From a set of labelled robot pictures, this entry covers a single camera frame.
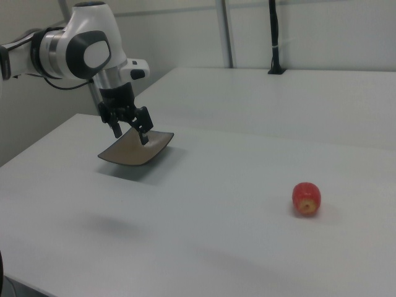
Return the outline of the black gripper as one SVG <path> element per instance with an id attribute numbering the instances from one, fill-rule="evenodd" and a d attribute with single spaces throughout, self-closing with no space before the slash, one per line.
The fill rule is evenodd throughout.
<path id="1" fill-rule="evenodd" d="M 100 89 L 102 101 L 98 110 L 103 123 L 110 125 L 115 138 L 122 136 L 118 121 L 131 124 L 139 135 L 140 143 L 145 145 L 149 138 L 146 133 L 153 128 L 153 122 L 148 109 L 143 106 L 136 108 L 134 92 L 130 82 L 116 88 Z"/>

